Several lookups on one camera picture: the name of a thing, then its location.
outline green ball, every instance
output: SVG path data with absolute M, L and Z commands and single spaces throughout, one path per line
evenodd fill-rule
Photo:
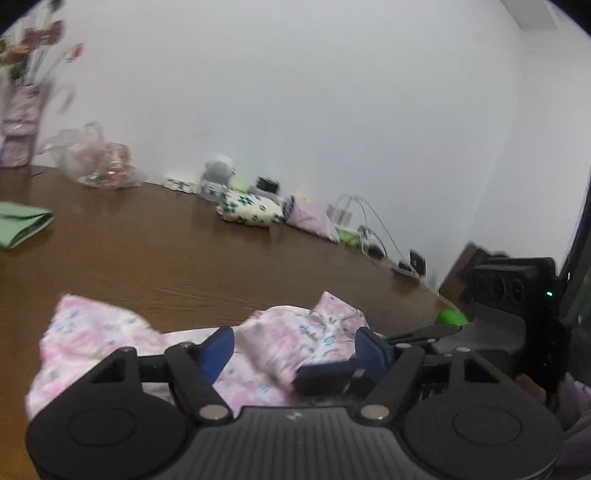
M 466 325 L 470 323 L 462 312 L 457 312 L 455 310 L 442 310 L 437 315 L 437 320 L 435 323 L 444 323 L 447 325 Z

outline green folded cloth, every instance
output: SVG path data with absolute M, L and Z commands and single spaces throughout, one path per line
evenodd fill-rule
M 0 247 L 9 250 L 52 221 L 53 213 L 45 208 L 0 202 Z

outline white power strip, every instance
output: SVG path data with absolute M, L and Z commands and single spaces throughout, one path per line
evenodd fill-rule
M 164 177 L 164 183 L 162 184 L 163 187 L 175 190 L 177 192 L 185 192 L 185 193 L 198 193 L 199 192 L 199 182 L 198 181 L 184 181 L 184 180 L 177 180 L 172 177 Z

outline pink pouch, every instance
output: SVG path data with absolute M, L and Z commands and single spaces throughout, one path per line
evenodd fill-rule
M 328 216 L 316 205 L 291 196 L 284 207 L 285 222 L 305 232 L 339 243 L 339 234 Z

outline plastic bag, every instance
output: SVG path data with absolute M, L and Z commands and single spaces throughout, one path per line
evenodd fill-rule
M 83 129 L 60 130 L 41 144 L 37 154 L 49 152 L 70 180 L 100 189 L 139 187 L 146 176 L 130 165 L 126 145 L 105 142 L 103 128 L 90 122 Z

